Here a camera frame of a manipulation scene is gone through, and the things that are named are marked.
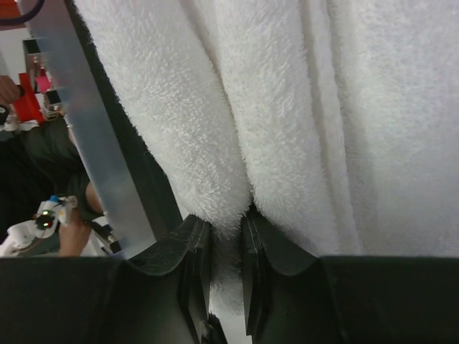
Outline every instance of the person's hand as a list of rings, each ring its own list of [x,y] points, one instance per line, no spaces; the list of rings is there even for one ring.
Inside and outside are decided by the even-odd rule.
[[[81,255],[91,234],[91,227],[83,222],[77,209],[73,209],[68,226],[59,229],[61,257],[78,257]]]
[[[0,75],[0,105],[9,107],[21,97],[21,90],[7,75]]]

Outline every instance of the dark pants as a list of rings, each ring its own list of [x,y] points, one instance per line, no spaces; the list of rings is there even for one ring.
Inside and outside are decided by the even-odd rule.
[[[75,145],[69,139],[63,118],[21,135],[32,162],[53,183],[55,193],[76,196],[78,210],[84,221],[100,217],[101,214],[95,213],[87,202],[86,188],[90,180]]]

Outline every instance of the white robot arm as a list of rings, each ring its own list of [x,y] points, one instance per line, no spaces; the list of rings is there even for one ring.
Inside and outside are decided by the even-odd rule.
[[[15,224],[8,229],[8,237],[0,245],[0,257],[15,257],[29,247],[35,238],[52,236],[59,224],[68,225],[72,210],[77,206],[74,196],[53,196],[40,204],[35,220]]]

